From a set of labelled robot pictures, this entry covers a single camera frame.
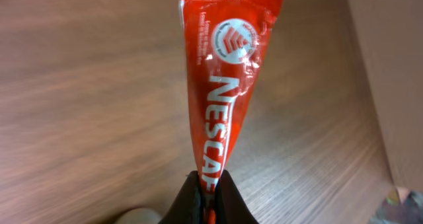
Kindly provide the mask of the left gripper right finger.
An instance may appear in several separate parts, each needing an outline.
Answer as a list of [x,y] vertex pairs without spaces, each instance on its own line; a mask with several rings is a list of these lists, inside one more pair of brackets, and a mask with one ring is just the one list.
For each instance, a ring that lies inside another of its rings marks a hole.
[[215,189],[214,210],[216,224],[258,224],[227,170],[223,171]]

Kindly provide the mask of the red Nescafe sachet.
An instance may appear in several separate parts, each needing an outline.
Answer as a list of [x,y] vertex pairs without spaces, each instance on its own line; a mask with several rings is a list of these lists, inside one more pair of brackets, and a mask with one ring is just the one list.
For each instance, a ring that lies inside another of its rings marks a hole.
[[204,223],[241,131],[283,0],[180,0],[190,134]]

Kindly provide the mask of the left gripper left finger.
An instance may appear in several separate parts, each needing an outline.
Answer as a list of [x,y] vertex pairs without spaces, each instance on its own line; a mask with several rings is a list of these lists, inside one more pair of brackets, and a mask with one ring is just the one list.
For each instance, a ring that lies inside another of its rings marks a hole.
[[159,224],[202,224],[202,191],[197,171],[188,174]]

